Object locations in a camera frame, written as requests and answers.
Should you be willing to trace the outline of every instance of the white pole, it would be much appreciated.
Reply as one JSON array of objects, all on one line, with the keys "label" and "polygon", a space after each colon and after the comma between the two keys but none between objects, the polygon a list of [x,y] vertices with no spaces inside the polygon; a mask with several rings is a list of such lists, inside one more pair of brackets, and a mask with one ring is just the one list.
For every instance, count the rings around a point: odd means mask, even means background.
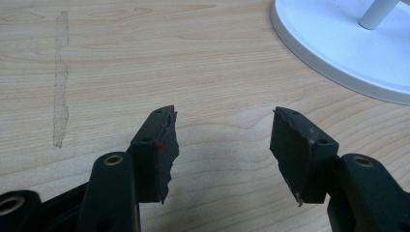
[{"label": "white pole", "polygon": [[398,2],[399,0],[375,0],[359,20],[359,24],[368,30],[375,29]]}]

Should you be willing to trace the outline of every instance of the white stand base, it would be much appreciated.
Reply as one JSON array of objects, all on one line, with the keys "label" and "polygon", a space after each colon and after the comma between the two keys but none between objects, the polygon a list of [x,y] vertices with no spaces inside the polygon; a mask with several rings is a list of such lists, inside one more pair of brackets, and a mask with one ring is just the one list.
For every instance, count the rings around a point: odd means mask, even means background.
[{"label": "white stand base", "polygon": [[358,20],[371,0],[274,0],[271,20],[286,46],[334,82],[410,104],[410,6],[399,2],[375,30]]}]

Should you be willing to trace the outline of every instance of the black linkage arm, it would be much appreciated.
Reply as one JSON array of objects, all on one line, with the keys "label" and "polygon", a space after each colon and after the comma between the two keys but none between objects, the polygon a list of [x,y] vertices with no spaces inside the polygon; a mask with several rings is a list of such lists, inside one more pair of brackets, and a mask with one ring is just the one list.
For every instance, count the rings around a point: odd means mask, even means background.
[{"label": "black linkage arm", "polygon": [[271,151],[300,206],[331,200],[333,231],[410,231],[410,195],[376,159],[337,155],[338,144],[301,113],[275,110]]},{"label": "black linkage arm", "polygon": [[174,106],[153,111],[127,152],[94,162],[89,183],[44,203],[31,190],[0,195],[0,231],[140,231],[139,203],[162,202],[179,155]]}]

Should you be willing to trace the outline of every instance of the wooden table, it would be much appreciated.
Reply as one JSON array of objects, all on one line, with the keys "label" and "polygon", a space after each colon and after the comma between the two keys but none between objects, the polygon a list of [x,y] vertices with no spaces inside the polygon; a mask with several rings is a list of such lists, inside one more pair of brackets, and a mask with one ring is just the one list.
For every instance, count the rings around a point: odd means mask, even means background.
[{"label": "wooden table", "polygon": [[315,72],[272,28],[272,1],[0,3],[0,191],[47,200],[125,151],[148,114],[175,104],[181,154],[143,231],[330,231],[298,208],[269,151],[272,109],[306,114],[410,190],[410,107]]}]

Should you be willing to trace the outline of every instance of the tabletop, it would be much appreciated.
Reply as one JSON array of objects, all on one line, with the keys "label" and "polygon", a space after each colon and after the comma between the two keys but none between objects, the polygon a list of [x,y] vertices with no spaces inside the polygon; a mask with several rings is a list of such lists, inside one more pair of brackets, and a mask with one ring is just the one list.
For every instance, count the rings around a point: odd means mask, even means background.
[{"label": "tabletop", "polygon": [[174,104],[180,156],[143,231],[331,231],[301,208],[269,150],[274,109],[305,114],[341,155],[381,161],[410,191],[410,107],[343,88],[300,61],[272,0],[0,3],[0,192],[42,200],[85,183]]}]

